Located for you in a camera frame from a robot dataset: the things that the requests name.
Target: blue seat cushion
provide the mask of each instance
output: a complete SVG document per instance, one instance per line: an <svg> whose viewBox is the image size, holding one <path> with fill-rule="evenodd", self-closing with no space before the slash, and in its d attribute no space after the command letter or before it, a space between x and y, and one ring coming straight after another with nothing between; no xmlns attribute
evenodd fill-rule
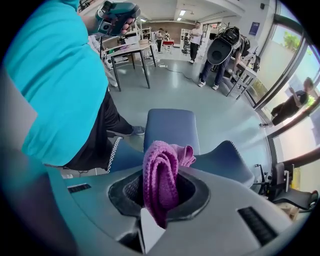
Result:
<svg viewBox="0 0 320 256"><path fill-rule="evenodd" d="M195 155L200 154L196 117L192 111L170 108L151 109L145 128L143 151L154 141L193 147Z"/></svg>
<svg viewBox="0 0 320 256"><path fill-rule="evenodd" d="M124 139L118 137L113 144L107 173L113 173L141 166L145 154L132 148Z"/></svg>
<svg viewBox="0 0 320 256"><path fill-rule="evenodd" d="M235 145L225 140L209 153L196 155L190 167L238 181L251 187L255 176L248 169Z"/></svg>

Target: pink cloth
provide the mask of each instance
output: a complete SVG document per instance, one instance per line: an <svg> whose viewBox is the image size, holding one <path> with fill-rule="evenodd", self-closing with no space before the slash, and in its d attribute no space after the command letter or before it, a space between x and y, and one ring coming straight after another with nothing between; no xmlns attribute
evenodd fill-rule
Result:
<svg viewBox="0 0 320 256"><path fill-rule="evenodd" d="M176 188L178 165L196 161L191 146L154 141L143 159L143 200L157 224L166 227L167 212L179 204Z"/></svg>

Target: gray floor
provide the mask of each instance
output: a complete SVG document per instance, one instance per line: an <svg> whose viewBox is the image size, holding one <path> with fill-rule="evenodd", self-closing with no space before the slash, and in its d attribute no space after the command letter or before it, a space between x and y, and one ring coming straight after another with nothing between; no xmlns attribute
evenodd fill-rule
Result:
<svg viewBox="0 0 320 256"><path fill-rule="evenodd" d="M122 91L111 87L110 93L119 113L132 125L145 126L148 111L155 108L173 108L190 110L195 113L200 151L210 152L224 140L232 141L238 148L245 163L257 178L260 178L255 164L261 164L264 171L271 168L271 157L266 140L266 133L259 128L261 119L247 102L246 96L236 100L233 95L226 97L228 90L220 86L214 91L210 86L215 73L211 73L206 86L200 88L198 82L201 64L190 64L180 60L161 60L167 68L153 65L147 66L150 89L142 70L136 63L136 69L131 64L119 65L117 68ZM124 138L132 147L142 150L143 136ZM79 173L63 170L63 174ZM83 173L81 176L95 175L95 170ZM97 168L97 174L105 171Z"/></svg>

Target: sneaker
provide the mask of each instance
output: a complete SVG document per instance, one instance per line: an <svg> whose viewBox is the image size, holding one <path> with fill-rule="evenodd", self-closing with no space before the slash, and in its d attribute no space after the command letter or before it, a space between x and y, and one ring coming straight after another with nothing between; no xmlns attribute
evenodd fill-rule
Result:
<svg viewBox="0 0 320 256"><path fill-rule="evenodd" d="M130 136L130 135L144 135L145 134L145 128L142 127L142 126L133 126L133 131L131 134L127 134L127 136Z"/></svg>
<svg viewBox="0 0 320 256"><path fill-rule="evenodd" d="M214 89L215 91L218 90L218 89L219 89L219 85L214 84L214 85L212 86L212 89Z"/></svg>
<svg viewBox="0 0 320 256"><path fill-rule="evenodd" d="M199 83L198 83L198 86L199 86L199 87L203 87L203 86L205 86L205 85L206 85L206 81L202 82L201 79L200 79L200 81L199 81Z"/></svg>
<svg viewBox="0 0 320 256"><path fill-rule="evenodd" d="M260 123L259 126L260 126L261 128L268 128L268 127L269 127L269 124L267 124L267 123Z"/></svg>

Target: poster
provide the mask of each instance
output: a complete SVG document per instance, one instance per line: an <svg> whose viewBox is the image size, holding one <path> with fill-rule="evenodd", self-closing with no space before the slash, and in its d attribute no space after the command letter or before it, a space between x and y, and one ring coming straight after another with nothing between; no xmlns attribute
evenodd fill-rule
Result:
<svg viewBox="0 0 320 256"><path fill-rule="evenodd" d="M259 26L260 26L259 22L252 22L249 35L255 36L258 32Z"/></svg>

